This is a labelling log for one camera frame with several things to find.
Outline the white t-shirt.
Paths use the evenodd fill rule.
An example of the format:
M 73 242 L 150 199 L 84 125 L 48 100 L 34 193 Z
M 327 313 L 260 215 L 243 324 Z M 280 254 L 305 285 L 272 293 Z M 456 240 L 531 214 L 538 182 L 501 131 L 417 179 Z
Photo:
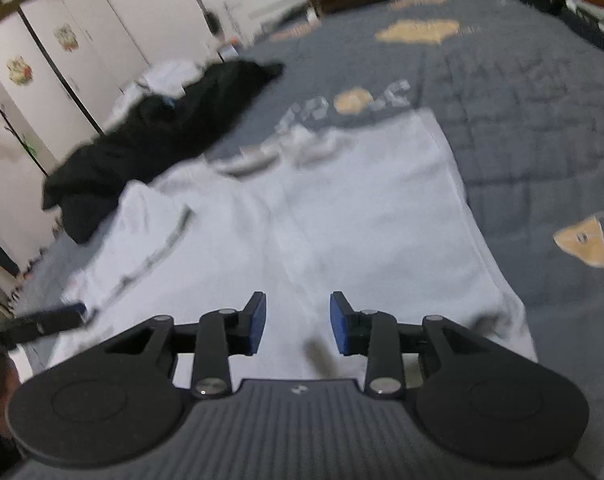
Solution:
M 329 320 L 333 292 L 404 323 L 439 314 L 534 359 L 525 308 L 466 202 L 434 114 L 354 130 L 301 126 L 228 162 L 183 162 L 131 182 L 93 259 L 62 299 L 93 315 L 58 338 L 58 364 L 147 318 L 197 322 L 267 297 L 254 358 L 231 376 L 361 377 Z

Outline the white wardrobe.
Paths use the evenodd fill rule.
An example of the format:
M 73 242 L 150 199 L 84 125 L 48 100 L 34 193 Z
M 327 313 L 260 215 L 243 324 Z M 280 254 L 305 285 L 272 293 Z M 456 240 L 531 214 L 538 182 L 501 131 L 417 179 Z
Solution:
M 147 66 L 108 0 L 28 0 L 0 21 L 0 109 L 44 172 L 104 134 Z

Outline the light grey hoodie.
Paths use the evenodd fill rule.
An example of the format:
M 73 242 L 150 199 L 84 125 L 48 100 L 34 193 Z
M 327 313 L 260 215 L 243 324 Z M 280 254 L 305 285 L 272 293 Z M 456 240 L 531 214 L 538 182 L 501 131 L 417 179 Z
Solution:
M 124 87 L 102 129 L 111 130 L 124 122 L 130 110 L 146 96 L 162 96 L 169 100 L 182 98 L 186 87 L 197 82 L 202 74 L 203 67 L 191 60 L 169 60 L 152 65 Z

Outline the grey quilted bedspread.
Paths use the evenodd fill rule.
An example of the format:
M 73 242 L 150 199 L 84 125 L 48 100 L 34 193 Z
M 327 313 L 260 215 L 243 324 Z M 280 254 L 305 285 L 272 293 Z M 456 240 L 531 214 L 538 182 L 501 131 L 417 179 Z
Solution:
M 221 139 L 168 170 L 228 162 L 295 126 L 354 130 L 431 110 L 475 223 L 524 304 L 530 360 L 604 401 L 604 264 L 582 258 L 604 247 L 604 52 L 518 0 L 449 0 L 339 14 L 227 62 L 239 60 L 285 68 Z M 116 209 L 85 244 L 62 229 L 20 312 L 67 304 L 70 278 L 96 255 Z M 57 365 L 63 334 L 26 346 L 35 373 Z

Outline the black clothes pile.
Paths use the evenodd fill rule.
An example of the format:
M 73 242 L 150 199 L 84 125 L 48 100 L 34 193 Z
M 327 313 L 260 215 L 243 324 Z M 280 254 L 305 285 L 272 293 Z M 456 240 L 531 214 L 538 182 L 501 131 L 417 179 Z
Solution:
M 146 96 L 122 124 L 81 145 L 52 171 L 42 208 L 58 207 L 71 240 L 87 243 L 128 182 L 148 183 L 177 162 L 202 155 L 284 68 L 244 60 L 212 64 L 177 100 Z

